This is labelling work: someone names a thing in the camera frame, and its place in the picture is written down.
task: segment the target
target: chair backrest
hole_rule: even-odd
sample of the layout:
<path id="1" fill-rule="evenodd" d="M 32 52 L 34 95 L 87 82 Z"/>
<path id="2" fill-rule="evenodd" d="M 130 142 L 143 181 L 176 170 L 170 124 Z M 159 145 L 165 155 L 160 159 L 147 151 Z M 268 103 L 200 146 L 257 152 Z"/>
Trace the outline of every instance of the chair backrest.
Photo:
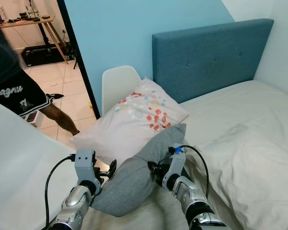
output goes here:
<path id="1" fill-rule="evenodd" d="M 120 66 L 106 70 L 102 75 L 102 114 L 106 114 L 116 103 L 132 93 L 141 79 L 131 66 Z"/>
<path id="2" fill-rule="evenodd" d="M 53 166 L 75 150 L 44 135 L 0 105 L 0 230 L 40 230 L 45 226 L 44 189 Z M 67 161 L 48 189 L 50 219 L 77 183 Z"/>

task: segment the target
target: white pillow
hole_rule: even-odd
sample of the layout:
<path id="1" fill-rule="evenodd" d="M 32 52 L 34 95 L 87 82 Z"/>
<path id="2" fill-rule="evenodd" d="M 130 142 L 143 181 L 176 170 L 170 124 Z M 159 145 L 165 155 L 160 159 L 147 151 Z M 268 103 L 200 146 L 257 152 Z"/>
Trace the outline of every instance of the white pillow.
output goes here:
<path id="1" fill-rule="evenodd" d="M 281 146 L 239 124 L 200 149 L 212 187 L 246 230 L 288 230 L 288 153 Z"/>
<path id="2" fill-rule="evenodd" d="M 106 164 L 117 159 L 118 167 L 157 133 L 180 123 L 188 113 L 156 83 L 140 82 L 87 130 L 71 139 L 78 148 L 93 149 Z"/>

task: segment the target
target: door frame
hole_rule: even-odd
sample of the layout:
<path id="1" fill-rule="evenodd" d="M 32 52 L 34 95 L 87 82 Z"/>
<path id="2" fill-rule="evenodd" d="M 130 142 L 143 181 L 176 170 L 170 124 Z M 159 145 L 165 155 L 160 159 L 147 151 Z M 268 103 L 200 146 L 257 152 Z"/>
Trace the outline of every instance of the door frame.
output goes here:
<path id="1" fill-rule="evenodd" d="M 67 32 L 68 37 L 70 39 L 71 45 L 76 52 L 76 58 L 77 58 L 78 66 L 79 66 L 79 69 L 80 69 L 80 72 L 81 72 L 88 96 L 89 96 L 90 101 L 92 103 L 95 117 L 96 117 L 96 119 L 99 119 L 100 118 L 100 112 L 98 110 L 98 106 L 97 106 L 97 103 L 96 103 L 96 100 L 95 100 L 95 97 L 93 94 L 92 86 L 91 86 L 91 83 L 89 81 L 89 78 L 88 78 L 88 75 L 87 75 L 87 72 L 85 69 L 85 65 L 84 65 L 84 62 L 83 62 L 83 59 L 81 56 L 81 52 L 80 52 L 80 49 L 79 49 L 79 46 L 77 43 L 77 39 L 76 39 L 75 33 L 73 31 L 73 28 L 72 28 L 72 23 L 71 23 L 71 20 L 69 18 L 68 12 L 67 12 L 65 1 L 64 0 L 57 0 L 57 3 L 59 6 L 59 9 L 60 9 L 64 24 L 65 24 L 66 32 Z"/>

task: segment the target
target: blue headboard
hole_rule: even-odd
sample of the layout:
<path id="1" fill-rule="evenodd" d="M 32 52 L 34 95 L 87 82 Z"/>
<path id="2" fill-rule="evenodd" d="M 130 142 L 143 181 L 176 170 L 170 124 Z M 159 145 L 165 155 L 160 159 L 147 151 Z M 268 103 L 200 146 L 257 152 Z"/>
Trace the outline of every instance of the blue headboard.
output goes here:
<path id="1" fill-rule="evenodd" d="M 252 80 L 273 22 L 257 19 L 154 34 L 154 81 L 181 103 Z"/>

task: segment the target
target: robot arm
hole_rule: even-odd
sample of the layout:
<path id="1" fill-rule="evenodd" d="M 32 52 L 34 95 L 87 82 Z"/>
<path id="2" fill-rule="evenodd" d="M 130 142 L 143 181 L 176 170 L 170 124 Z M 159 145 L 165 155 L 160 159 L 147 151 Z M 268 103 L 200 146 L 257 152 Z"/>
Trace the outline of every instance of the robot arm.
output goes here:
<path id="1" fill-rule="evenodd" d="M 95 195 L 100 192 L 104 181 L 101 176 L 111 178 L 116 170 L 114 160 L 108 172 L 101 172 L 94 167 L 95 152 L 92 150 L 77 150 L 75 169 L 78 176 L 78 185 L 62 203 L 62 209 L 50 224 L 49 230 L 79 230 L 89 205 Z"/>
<path id="2" fill-rule="evenodd" d="M 189 229 L 229 230 L 210 208 L 202 190 L 192 181 L 181 176 L 186 161 L 185 149 L 180 148 L 178 144 L 175 148 L 169 147 L 169 159 L 171 159 L 169 166 L 148 162 L 148 167 L 157 175 L 156 182 L 165 190 L 171 191 L 180 201 Z"/>

